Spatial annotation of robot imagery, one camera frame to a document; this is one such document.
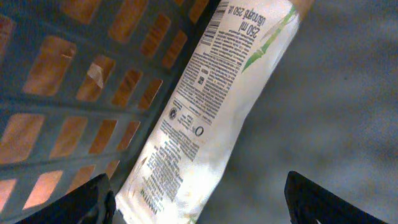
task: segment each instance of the black plastic part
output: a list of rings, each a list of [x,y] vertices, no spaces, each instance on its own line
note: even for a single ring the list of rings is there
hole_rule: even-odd
[[[385,223],[345,202],[298,172],[289,172],[285,198],[292,224]]]
[[[18,223],[112,223],[116,209],[109,179],[101,174]]]

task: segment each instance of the gray carpet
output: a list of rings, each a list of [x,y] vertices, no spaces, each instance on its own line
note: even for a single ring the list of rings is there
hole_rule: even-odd
[[[398,223],[398,1],[318,0],[198,223],[290,223],[296,170]]]

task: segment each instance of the product label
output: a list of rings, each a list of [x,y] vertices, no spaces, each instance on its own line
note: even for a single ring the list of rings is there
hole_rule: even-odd
[[[289,1],[223,0],[123,188],[128,223],[195,223],[297,31]]]

